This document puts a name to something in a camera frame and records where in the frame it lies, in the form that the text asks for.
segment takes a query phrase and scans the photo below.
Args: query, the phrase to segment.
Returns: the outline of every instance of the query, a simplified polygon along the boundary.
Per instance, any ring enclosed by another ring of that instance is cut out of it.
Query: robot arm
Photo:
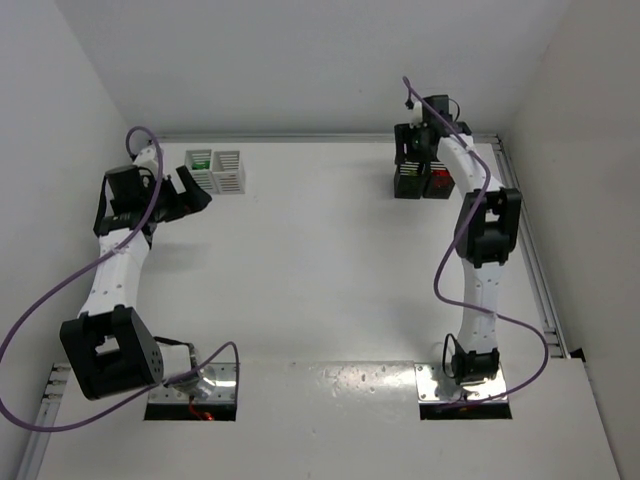
[[[78,318],[60,328],[78,383],[92,400],[156,385],[194,366],[193,346],[158,345],[136,312],[136,299],[157,224],[199,212],[211,197],[186,167],[176,169],[179,182],[170,176],[156,178],[157,173],[155,151],[147,148],[133,165],[105,174],[94,232],[100,255],[115,254],[98,266]],[[115,250],[140,222],[156,182],[161,182],[160,195],[149,221],[124,248]],[[108,215],[107,185],[112,210]]]
[[[449,115],[448,97],[441,95],[425,100],[454,124],[458,134],[473,148],[469,127],[463,122],[453,122]],[[406,162],[417,163],[417,171],[424,172],[420,180],[425,186],[422,187],[423,195],[427,197],[430,196],[427,195],[427,188],[433,185],[429,178],[432,174],[430,164],[441,162],[463,198],[463,207],[456,225],[458,232],[485,183],[485,171],[422,105],[410,103],[407,107],[411,110],[411,123],[397,125],[395,128],[399,152],[396,156],[398,172],[401,172],[400,166]],[[398,192],[403,184],[410,186],[407,179],[401,177],[401,173],[397,174],[396,196],[401,196]],[[405,198],[416,198],[415,195],[407,195],[406,190],[400,193],[402,196],[406,195]],[[456,246],[465,276],[465,304],[477,305],[491,312],[497,310],[504,264],[516,245],[520,205],[521,195],[518,190],[507,189],[495,177],[490,178],[486,196]],[[500,358],[495,320],[494,313],[464,308],[460,332],[457,337],[453,337],[455,353],[451,369],[457,384],[495,378]]]

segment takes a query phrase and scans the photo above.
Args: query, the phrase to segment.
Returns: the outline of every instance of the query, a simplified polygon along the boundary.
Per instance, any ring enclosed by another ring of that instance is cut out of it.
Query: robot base
[[[507,397],[472,403],[507,390],[502,367],[495,379],[472,385],[456,385],[454,380],[444,375],[440,364],[416,364],[415,368],[421,420],[512,418]],[[465,401],[472,404],[465,406]]]
[[[208,388],[193,399],[191,409],[189,395],[159,385],[149,392],[144,419],[200,421],[203,420],[201,416],[208,414],[211,420],[235,421],[235,363],[210,363],[205,370]]]

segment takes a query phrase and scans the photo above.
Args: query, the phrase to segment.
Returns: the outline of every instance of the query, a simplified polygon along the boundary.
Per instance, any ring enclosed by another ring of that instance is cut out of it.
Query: gray wall
[[[97,255],[91,228],[102,173],[126,160],[125,122],[53,1],[3,2],[0,15],[0,335],[36,298]],[[2,400],[34,420],[60,322],[90,278],[46,304],[0,368]],[[26,432],[0,419],[0,478],[13,478]]]
[[[572,4],[508,138],[570,345],[640,471],[640,3]]]
[[[391,132],[408,75],[475,131],[515,113],[569,0],[56,0],[130,123]]]

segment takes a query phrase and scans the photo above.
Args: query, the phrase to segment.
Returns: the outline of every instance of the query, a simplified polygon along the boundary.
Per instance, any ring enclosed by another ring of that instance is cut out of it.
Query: white wall
[[[640,471],[640,3],[572,4],[508,147],[625,478]]]
[[[96,255],[91,228],[105,169],[126,160],[126,125],[53,1],[3,2],[0,15],[0,335]],[[89,278],[45,305],[0,368],[2,399],[34,420],[60,322]],[[13,478],[26,432],[0,419],[0,477]]]
[[[409,75],[507,125],[569,0],[56,0],[130,123],[391,132]]]

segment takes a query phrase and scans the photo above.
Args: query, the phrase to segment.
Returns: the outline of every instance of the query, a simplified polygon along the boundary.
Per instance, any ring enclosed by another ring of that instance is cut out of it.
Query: purple cable
[[[489,170],[489,166],[486,164],[484,160],[482,160],[482,158],[480,158],[480,156],[475,152],[475,150],[472,148],[469,148],[469,145],[467,144],[467,142],[465,142],[464,139],[458,134],[456,129],[453,127],[453,125],[451,125],[445,118],[443,118],[442,115],[440,115],[435,108],[429,105],[418,94],[418,92],[411,86],[411,82],[409,81],[409,79],[407,77],[402,77],[402,81],[404,82],[405,86],[409,90],[409,93],[411,93],[411,95],[413,95],[422,104],[422,106],[426,108],[429,111],[429,113],[431,113],[431,115],[433,115],[442,125],[444,125],[444,127],[449,131],[449,133],[453,135],[453,137],[462,146],[462,148],[467,150],[469,152],[469,155],[476,162],[478,162],[478,164],[482,167],[485,173],[484,183],[482,184],[482,188],[480,189],[478,198],[476,198],[476,201],[471,206],[471,210],[469,210],[469,214],[465,217],[464,221],[462,222],[462,225],[460,226],[460,229],[453,237],[453,241],[447,248],[444,256],[442,257],[442,260],[440,261],[440,264],[438,265],[438,269],[436,270],[436,275],[433,279],[433,291],[435,292],[436,297],[438,297],[440,301],[446,304],[454,305],[456,307],[470,308],[472,310],[476,310],[482,313],[495,314],[499,319],[504,320],[505,322],[511,323],[513,325],[518,325],[519,327],[522,327],[522,328],[526,328],[527,330],[532,331],[538,336],[538,339],[542,342],[542,346],[544,347],[544,360],[542,361],[542,365],[540,365],[540,368],[538,368],[538,370],[533,375],[531,375],[531,377],[529,377],[527,380],[525,380],[521,384],[513,388],[509,388],[507,391],[505,391],[500,395],[489,396],[489,397],[483,398],[482,400],[464,402],[462,405],[459,402],[454,402],[447,405],[443,405],[442,408],[443,409],[458,408],[458,407],[461,408],[461,407],[467,407],[471,405],[477,405],[483,402],[487,402],[489,400],[496,400],[498,398],[511,395],[512,393],[522,390],[523,388],[528,387],[533,382],[535,382],[540,377],[540,375],[542,375],[542,372],[544,372],[544,369],[547,368],[547,364],[549,363],[549,346],[547,345],[547,341],[545,340],[544,335],[542,335],[536,328],[532,327],[531,325],[521,322],[520,320],[516,320],[514,318],[499,314],[497,312],[493,312],[492,310],[489,310],[488,308],[480,307],[479,305],[473,305],[471,303],[461,302],[459,300],[453,300],[453,299],[447,298],[440,291],[440,279],[442,277],[442,272],[444,271],[444,267],[447,265],[447,262],[449,261],[451,254],[453,253],[456,246],[458,245],[458,242],[460,242],[460,240],[462,239],[462,236],[464,235],[465,231],[469,227],[471,220],[473,219],[474,215],[478,211],[478,207],[480,206],[480,203],[482,202],[484,196],[487,193],[487,190],[489,188],[489,183],[491,181],[491,170]]]
[[[158,142],[158,138],[154,135],[154,133],[151,130],[149,130],[146,127],[142,127],[142,126],[136,126],[136,127],[133,127],[131,130],[129,130],[129,132],[127,133],[127,137],[126,137],[127,153],[129,153],[130,155],[133,154],[133,152],[131,152],[130,140],[131,140],[132,135],[137,131],[142,131],[142,132],[146,133],[149,136],[149,138],[151,139],[151,142],[153,143],[153,145],[156,148],[156,154],[157,154],[157,158],[158,158],[158,179],[161,180],[162,176],[163,176],[163,168],[164,168],[162,150],[160,148],[160,143]],[[15,337],[16,333],[18,333],[18,330],[20,329],[20,327],[22,327],[22,325],[33,314],[33,312],[35,312],[43,303],[45,303],[47,300],[49,300],[51,297],[53,297],[56,293],[58,293],[64,287],[69,285],[71,282],[73,282],[74,280],[77,280],[78,278],[80,278],[85,273],[93,270],[94,268],[96,268],[101,263],[103,263],[103,262],[107,261],[108,259],[110,259],[111,257],[113,257],[115,255],[115,251],[116,250],[120,250],[123,247],[125,247],[133,239],[133,237],[135,237],[140,232],[140,230],[142,230],[144,225],[147,223],[147,221],[151,217],[151,214],[153,213],[153,209],[154,209],[154,207],[156,205],[156,202],[158,201],[158,196],[160,195],[161,184],[162,184],[162,181],[156,182],[156,185],[155,185],[155,187],[153,189],[153,193],[151,194],[151,200],[149,201],[149,205],[147,206],[147,209],[145,210],[144,215],[142,216],[142,219],[140,220],[140,223],[138,223],[138,225],[136,225],[136,227],[132,230],[132,232],[129,234],[129,236],[127,236],[127,238],[125,238],[115,249],[110,250],[109,252],[105,253],[103,256],[97,258],[93,262],[89,263],[87,266],[81,268],[77,272],[73,273],[72,275],[70,275],[69,277],[64,279],[62,282],[60,282],[58,285],[56,285],[51,290],[49,290],[47,293],[45,293],[42,297],[40,297],[33,305],[31,305],[27,309],[26,312],[24,312],[22,314],[22,316],[18,319],[18,321],[9,329],[9,333],[7,333],[7,336],[4,338],[4,340],[2,341],[2,344],[0,345],[0,363],[2,362],[2,359],[4,358],[4,355],[7,353],[7,349],[9,348],[9,344],[11,343],[13,338]],[[207,358],[207,360],[204,361],[202,364],[200,364],[197,367],[193,368],[192,370],[190,370],[186,374],[181,374],[181,375],[179,375],[177,377],[169,379],[168,383],[172,383],[174,381],[179,380],[178,377],[182,377],[183,375],[188,375],[189,373],[194,373],[195,371],[200,370],[207,363],[209,363],[211,360],[213,360],[217,355],[219,355],[220,352],[222,350],[224,350],[229,345],[233,346],[233,349],[234,349],[234,352],[235,352],[235,355],[236,355],[236,365],[238,365],[239,364],[238,349],[237,349],[235,343],[227,342],[222,347],[220,347],[218,350],[216,350],[216,352],[214,352],[212,355],[210,355],[209,358]],[[240,375],[240,369],[237,368],[236,379],[239,378],[239,375]],[[93,417],[89,417],[89,418],[87,418],[85,420],[81,420],[81,421],[76,422],[76,423],[71,423],[69,425],[61,425],[61,426],[58,426],[58,427],[41,427],[41,426],[33,425],[31,423],[28,423],[28,422],[25,422],[24,420],[19,419],[18,417],[13,415],[7,409],[7,407],[5,406],[4,402],[2,401],[2,398],[0,398],[0,413],[7,420],[9,420],[11,423],[13,423],[14,425],[17,425],[20,428],[24,428],[25,430],[30,430],[32,432],[43,432],[43,433],[66,432],[66,431],[69,431],[69,430],[74,430],[76,428],[84,427],[85,425],[89,425],[90,423],[93,423],[96,420],[99,420],[99,419],[109,415],[111,412],[114,412],[115,410],[119,409],[120,407],[123,407],[124,405],[126,405],[129,402],[135,400],[136,398],[138,398],[139,396],[145,394],[146,392],[148,392],[149,390],[153,389],[154,387],[155,387],[155,385],[151,385],[151,386],[145,387],[142,390],[140,390],[140,391],[130,395],[129,397],[125,398],[121,402],[118,402],[117,404],[113,405],[112,407],[107,408],[106,410],[94,415]],[[238,384],[236,383],[236,403],[237,403],[237,401],[238,401]]]

